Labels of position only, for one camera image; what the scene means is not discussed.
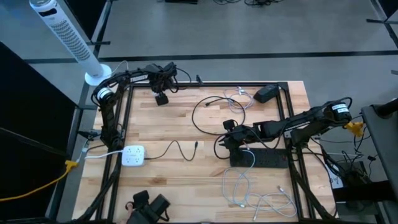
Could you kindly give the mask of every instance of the black robotic arm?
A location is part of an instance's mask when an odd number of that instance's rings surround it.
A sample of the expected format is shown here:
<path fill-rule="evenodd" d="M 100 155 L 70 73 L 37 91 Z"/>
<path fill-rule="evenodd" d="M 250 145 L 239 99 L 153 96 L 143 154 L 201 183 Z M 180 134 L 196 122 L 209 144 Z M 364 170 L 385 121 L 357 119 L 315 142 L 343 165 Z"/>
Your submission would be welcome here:
<path fill-rule="evenodd" d="M 141 81 L 149 80 L 149 85 L 155 95 L 157 104 L 164 105 L 169 102 L 165 90 L 170 90 L 173 93 L 178 91 L 178 82 L 175 79 L 177 75 L 177 66 L 170 62 L 165 67 L 155 64 L 150 64 L 143 69 L 116 73 L 109 79 L 101 82 L 94 90 L 91 100 L 95 98 L 100 108 L 103 127 L 101 130 L 101 140 L 111 151 L 120 150 L 121 133 L 117 129 L 116 120 L 114 117 L 114 105 L 123 97 L 123 93 L 128 86 Z M 112 87 L 118 85 L 115 92 Z"/>
<path fill-rule="evenodd" d="M 222 146 L 231 152 L 239 149 L 243 144 L 254 142 L 269 142 L 280 138 L 282 134 L 290 131 L 289 141 L 293 147 L 299 147 L 308 143 L 311 136 L 323 134 L 330 128 L 348 124 L 352 117 L 349 113 L 349 106 L 342 98 L 336 101 L 329 101 L 322 106 L 316 106 L 308 111 L 297 114 L 291 118 L 281 121 L 261 121 L 253 123 L 253 127 L 238 125 L 233 120 L 223 123 L 227 130 Z"/>

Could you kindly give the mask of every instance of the tower fan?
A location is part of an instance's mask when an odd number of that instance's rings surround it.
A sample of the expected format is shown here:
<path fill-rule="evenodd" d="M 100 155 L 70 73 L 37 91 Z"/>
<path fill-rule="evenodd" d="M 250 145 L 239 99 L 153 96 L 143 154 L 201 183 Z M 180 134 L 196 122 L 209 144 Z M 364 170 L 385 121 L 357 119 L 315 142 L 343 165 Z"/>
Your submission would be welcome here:
<path fill-rule="evenodd" d="M 56 0 L 29 2 L 32 9 L 83 66 L 86 71 L 85 80 L 89 85 L 96 86 L 111 76 L 111 68 L 99 63 Z"/>

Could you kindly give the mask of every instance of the fan grille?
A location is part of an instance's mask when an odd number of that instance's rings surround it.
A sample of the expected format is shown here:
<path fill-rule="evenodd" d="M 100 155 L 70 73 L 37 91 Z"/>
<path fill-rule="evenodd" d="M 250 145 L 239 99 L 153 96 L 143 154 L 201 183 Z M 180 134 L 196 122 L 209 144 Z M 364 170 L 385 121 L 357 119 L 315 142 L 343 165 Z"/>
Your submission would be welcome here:
<path fill-rule="evenodd" d="M 75 34 L 68 21 L 63 20 L 57 24 L 51 25 L 51 28 L 59 36 L 62 42 L 68 47 L 77 60 L 83 61 L 90 57 L 84 42 Z"/>

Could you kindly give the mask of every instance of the white label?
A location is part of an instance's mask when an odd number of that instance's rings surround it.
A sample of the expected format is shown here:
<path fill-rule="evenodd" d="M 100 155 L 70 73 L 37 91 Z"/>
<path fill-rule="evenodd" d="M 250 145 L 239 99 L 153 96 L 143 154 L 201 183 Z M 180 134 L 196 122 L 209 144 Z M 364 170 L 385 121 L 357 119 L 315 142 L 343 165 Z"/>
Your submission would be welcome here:
<path fill-rule="evenodd" d="M 347 105 L 340 104 L 340 105 L 335 105 L 335 106 L 331 107 L 332 110 L 337 110 L 337 109 L 340 109 L 340 108 L 347 108 Z"/>
<path fill-rule="evenodd" d="M 141 76 L 138 76 L 138 77 L 132 77 L 130 79 L 130 82 L 142 81 L 142 80 L 145 80 L 147 78 L 148 78 L 148 75 L 141 75 Z"/>
<path fill-rule="evenodd" d="M 337 109 L 337 113 L 349 112 L 347 108 Z"/>

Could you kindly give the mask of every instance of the black curtain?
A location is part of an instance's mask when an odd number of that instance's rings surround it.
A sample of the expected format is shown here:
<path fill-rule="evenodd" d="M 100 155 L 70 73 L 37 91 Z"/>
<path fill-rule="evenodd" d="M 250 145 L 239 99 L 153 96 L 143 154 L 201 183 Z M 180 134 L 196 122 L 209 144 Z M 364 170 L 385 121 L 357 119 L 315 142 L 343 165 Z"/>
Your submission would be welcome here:
<path fill-rule="evenodd" d="M 74 102 L 1 42 L 0 58 L 0 128 L 66 152 Z M 0 143 L 0 198 L 30 192 L 65 172 L 65 156 L 4 132 L 0 133 Z M 0 222 L 44 217 L 54 187 L 0 202 Z"/>
<path fill-rule="evenodd" d="M 87 37 L 91 39 L 106 0 L 65 0 L 65 2 Z"/>

